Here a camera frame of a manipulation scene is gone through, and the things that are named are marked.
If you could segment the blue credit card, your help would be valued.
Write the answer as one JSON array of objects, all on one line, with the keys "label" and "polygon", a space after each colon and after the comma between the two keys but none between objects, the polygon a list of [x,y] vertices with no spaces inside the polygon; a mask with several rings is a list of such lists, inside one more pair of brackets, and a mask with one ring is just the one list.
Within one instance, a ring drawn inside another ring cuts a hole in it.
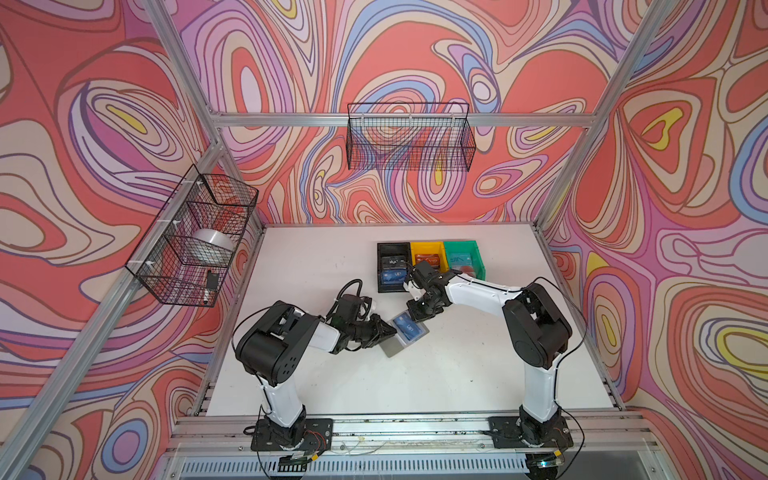
[{"label": "blue credit card", "polygon": [[429,333],[429,330],[423,324],[415,322],[408,312],[396,316],[392,323],[404,345],[413,344]]}]

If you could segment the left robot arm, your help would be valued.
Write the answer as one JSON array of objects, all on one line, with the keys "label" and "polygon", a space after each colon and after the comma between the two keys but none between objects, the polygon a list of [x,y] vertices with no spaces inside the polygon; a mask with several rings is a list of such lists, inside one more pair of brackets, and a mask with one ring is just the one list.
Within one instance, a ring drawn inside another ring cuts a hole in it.
[{"label": "left robot arm", "polygon": [[231,348],[244,370],[257,378],[264,392],[266,418],[276,427],[291,429],[306,415],[293,375],[304,354],[314,348],[331,355],[369,349],[397,335],[397,330],[375,312],[374,300],[362,294],[363,281],[353,279],[337,293],[324,315],[277,300],[245,318],[255,322]]}]

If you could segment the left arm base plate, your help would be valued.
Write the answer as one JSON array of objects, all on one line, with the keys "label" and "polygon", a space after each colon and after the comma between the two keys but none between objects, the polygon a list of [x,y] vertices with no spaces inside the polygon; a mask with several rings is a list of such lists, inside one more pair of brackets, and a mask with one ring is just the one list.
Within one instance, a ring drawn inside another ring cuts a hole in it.
[{"label": "left arm base plate", "polygon": [[262,418],[243,429],[251,450],[258,452],[324,452],[332,446],[333,431],[331,418],[298,419],[291,427]]}]

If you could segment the grey leather card holder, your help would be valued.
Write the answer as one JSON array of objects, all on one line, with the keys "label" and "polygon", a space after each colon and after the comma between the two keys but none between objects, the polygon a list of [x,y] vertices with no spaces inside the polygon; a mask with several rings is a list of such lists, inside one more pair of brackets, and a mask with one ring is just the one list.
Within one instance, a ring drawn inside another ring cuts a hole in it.
[{"label": "grey leather card holder", "polygon": [[395,330],[393,336],[379,344],[388,358],[403,352],[429,334],[428,327],[416,322],[408,311],[401,312],[386,323]]}]

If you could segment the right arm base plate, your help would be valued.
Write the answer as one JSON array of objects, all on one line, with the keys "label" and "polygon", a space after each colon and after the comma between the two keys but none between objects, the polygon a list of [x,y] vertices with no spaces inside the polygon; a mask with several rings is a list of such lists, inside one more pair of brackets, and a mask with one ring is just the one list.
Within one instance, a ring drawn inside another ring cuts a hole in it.
[{"label": "right arm base plate", "polygon": [[486,435],[496,449],[550,449],[567,450],[574,445],[570,429],[561,415],[546,422],[533,417],[492,416],[488,418]]}]

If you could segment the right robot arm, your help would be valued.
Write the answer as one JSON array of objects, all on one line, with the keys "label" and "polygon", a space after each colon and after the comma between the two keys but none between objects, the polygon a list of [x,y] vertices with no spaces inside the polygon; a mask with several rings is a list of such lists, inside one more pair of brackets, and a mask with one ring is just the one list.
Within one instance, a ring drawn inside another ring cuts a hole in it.
[{"label": "right robot arm", "polygon": [[[428,262],[406,274],[411,318],[419,323],[436,317],[452,305],[463,305],[496,315],[505,321],[514,352],[524,363],[524,397],[516,417],[498,417],[494,435],[497,447],[573,446],[562,407],[556,400],[557,366],[573,331],[547,290],[533,281],[525,287],[503,286],[465,276],[458,271],[441,273]],[[510,426],[501,423],[509,421]]]}]

